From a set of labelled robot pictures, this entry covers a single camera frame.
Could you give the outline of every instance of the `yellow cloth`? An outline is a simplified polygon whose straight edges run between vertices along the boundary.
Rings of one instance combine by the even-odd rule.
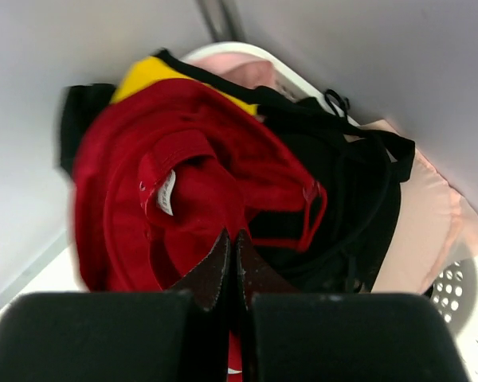
[[[136,62],[129,69],[127,75],[123,78],[122,83],[117,88],[112,97],[111,103],[117,103],[122,99],[132,96],[136,92],[156,83],[161,80],[168,80],[171,78],[187,78],[196,80],[194,78],[185,76],[168,66],[163,60],[157,57],[147,57],[141,61]],[[240,99],[232,97],[224,92],[220,92],[223,96],[230,99],[238,107],[246,111],[250,115],[257,114],[257,105],[250,105]]]

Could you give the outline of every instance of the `red cloth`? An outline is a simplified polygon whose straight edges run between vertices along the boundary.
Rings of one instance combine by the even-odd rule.
[[[170,216],[157,194],[172,170]],[[73,175],[76,248],[90,290],[169,288],[223,227],[235,240],[261,211],[304,211],[300,240],[253,238],[304,251],[327,203],[322,186],[273,133],[185,79],[160,81],[108,107],[85,135]],[[230,367],[241,369],[232,347]]]

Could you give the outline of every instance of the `black garment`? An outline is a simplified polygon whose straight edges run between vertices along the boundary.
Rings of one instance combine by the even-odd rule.
[[[116,86],[77,85],[67,88],[60,119],[60,166],[72,177],[72,164],[88,127],[110,103]]]
[[[397,224],[400,182],[409,179],[414,142],[385,131],[362,131],[326,113],[316,99],[297,106],[304,112],[259,107],[259,114],[267,116],[264,124],[327,190],[326,214],[305,253],[258,251],[302,291],[353,291],[354,281],[371,290]],[[347,142],[344,134],[361,139]],[[283,232],[297,237],[296,221],[288,214],[262,213],[249,227],[255,236]]]

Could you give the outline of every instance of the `gray panel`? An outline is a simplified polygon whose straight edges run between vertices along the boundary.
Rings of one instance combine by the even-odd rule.
[[[387,118],[478,212],[478,1],[241,0],[246,40]]]
[[[61,89],[115,82],[161,46],[182,55],[208,43],[193,1],[0,1],[0,292],[65,231]]]

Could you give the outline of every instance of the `clothing tag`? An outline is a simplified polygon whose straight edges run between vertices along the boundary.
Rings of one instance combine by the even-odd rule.
[[[158,207],[160,207],[165,213],[173,216],[172,206],[170,204],[170,196],[174,190],[175,185],[175,171],[171,170],[167,179],[158,191]]]

